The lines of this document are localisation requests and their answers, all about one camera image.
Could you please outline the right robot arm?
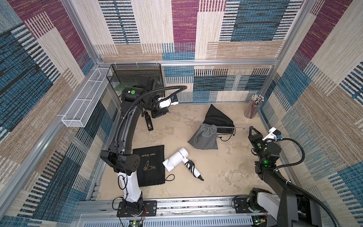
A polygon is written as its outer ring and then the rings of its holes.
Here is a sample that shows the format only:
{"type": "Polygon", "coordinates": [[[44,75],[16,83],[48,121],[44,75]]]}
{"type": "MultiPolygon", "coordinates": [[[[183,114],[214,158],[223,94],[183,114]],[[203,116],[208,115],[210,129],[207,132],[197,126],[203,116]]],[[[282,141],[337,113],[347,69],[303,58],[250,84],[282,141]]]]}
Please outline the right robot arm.
{"type": "Polygon", "coordinates": [[[281,147],[275,143],[280,131],[272,129],[264,138],[254,127],[249,129],[248,139],[252,152],[258,157],[255,172],[267,183],[272,193],[254,188],[250,191],[248,204],[251,211],[266,211],[277,222],[278,227],[321,227],[319,204],[303,192],[290,185],[277,169],[281,147]]]}

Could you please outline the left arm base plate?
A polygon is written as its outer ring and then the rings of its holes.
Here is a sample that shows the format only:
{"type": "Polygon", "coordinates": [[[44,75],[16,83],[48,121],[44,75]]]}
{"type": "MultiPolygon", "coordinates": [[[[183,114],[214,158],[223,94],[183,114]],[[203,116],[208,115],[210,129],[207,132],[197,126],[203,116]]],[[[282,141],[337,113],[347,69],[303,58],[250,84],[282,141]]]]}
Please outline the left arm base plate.
{"type": "Polygon", "coordinates": [[[157,201],[146,200],[138,202],[121,201],[117,210],[118,218],[126,217],[154,217],[157,213],[157,201]]]}

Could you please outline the grey hair dryer bag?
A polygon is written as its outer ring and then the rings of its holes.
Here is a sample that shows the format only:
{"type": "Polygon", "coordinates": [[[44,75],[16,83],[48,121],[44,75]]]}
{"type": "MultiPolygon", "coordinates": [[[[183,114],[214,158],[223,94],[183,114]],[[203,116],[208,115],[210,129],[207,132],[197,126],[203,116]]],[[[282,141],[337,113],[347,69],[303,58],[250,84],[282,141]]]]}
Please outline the grey hair dryer bag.
{"type": "Polygon", "coordinates": [[[207,124],[202,123],[199,124],[199,128],[192,135],[192,137],[188,140],[188,143],[192,145],[195,149],[200,150],[218,150],[217,138],[220,138],[222,135],[230,135],[231,137],[235,135],[235,130],[237,128],[246,130],[246,129],[255,129],[253,126],[250,127],[235,127],[235,126],[225,126],[225,125],[215,125],[215,124],[207,124]],[[218,129],[231,129],[231,133],[218,133],[218,129]]]}

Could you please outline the black hair dryer bag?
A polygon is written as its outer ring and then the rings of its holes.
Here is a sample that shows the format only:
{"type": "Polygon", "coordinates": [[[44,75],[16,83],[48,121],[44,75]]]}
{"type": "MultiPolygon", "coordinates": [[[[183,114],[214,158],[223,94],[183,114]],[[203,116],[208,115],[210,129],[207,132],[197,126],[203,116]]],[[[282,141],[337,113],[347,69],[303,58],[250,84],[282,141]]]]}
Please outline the black hair dryer bag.
{"type": "Polygon", "coordinates": [[[204,124],[215,125],[217,128],[216,137],[221,141],[229,141],[232,136],[235,136],[235,126],[233,121],[225,115],[223,112],[218,110],[212,104],[205,116],[204,124]]]}

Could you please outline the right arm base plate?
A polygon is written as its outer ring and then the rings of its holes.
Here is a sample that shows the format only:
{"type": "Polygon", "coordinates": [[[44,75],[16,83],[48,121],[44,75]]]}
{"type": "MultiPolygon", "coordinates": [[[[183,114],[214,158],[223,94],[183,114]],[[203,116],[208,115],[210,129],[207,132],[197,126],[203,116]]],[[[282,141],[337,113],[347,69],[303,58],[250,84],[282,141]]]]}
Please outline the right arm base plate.
{"type": "Polygon", "coordinates": [[[231,201],[231,207],[236,213],[264,213],[265,210],[258,204],[250,201],[247,196],[235,196],[231,201]]]}

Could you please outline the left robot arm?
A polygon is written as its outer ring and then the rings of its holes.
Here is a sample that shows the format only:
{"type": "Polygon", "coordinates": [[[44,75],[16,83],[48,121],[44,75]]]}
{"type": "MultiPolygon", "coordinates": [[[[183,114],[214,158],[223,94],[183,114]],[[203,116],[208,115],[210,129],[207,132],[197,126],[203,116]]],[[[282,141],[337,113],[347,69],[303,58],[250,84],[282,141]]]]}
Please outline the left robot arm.
{"type": "Polygon", "coordinates": [[[138,84],[128,85],[121,93],[122,113],[116,135],[101,159],[118,175],[123,198],[119,209],[140,213],[144,210],[141,187],[165,183],[162,164],[164,146],[132,149],[132,141],[140,116],[153,130],[151,120],[168,113],[170,100],[163,97],[168,88],[157,88],[149,76],[140,76],[138,84]]]}

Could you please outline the white hair dryer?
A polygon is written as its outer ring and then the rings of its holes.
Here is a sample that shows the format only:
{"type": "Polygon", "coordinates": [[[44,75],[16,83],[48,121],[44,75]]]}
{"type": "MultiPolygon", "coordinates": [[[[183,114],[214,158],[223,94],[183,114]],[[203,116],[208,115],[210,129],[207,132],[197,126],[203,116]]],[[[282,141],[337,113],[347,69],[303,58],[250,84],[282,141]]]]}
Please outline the white hair dryer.
{"type": "Polygon", "coordinates": [[[202,174],[196,168],[195,163],[188,159],[189,153],[185,148],[179,149],[170,158],[162,162],[168,172],[171,172],[179,164],[183,164],[193,174],[193,176],[201,181],[204,181],[202,174]]]}

